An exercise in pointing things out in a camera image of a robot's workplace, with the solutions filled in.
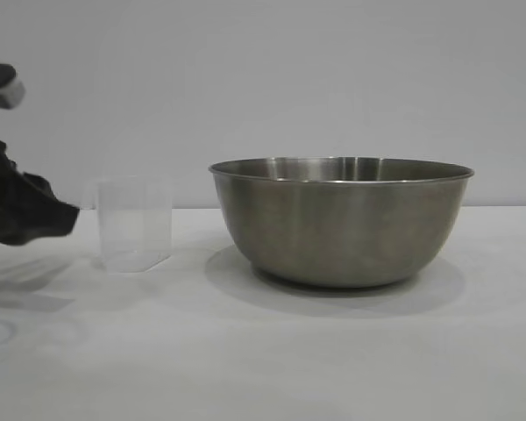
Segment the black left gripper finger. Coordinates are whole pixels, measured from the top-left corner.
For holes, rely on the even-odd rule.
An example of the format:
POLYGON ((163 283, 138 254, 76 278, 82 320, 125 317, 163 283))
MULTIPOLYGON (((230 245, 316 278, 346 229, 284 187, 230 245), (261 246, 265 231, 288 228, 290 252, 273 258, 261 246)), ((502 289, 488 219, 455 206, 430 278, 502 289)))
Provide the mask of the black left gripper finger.
POLYGON ((0 244, 5 246, 26 246, 37 239, 67 237, 75 228, 76 220, 47 226, 22 227, 0 235, 0 244))
POLYGON ((62 202, 52 190, 50 182, 40 175, 24 173, 24 178, 35 190, 35 201, 51 220, 76 220, 80 209, 70 203, 62 202))

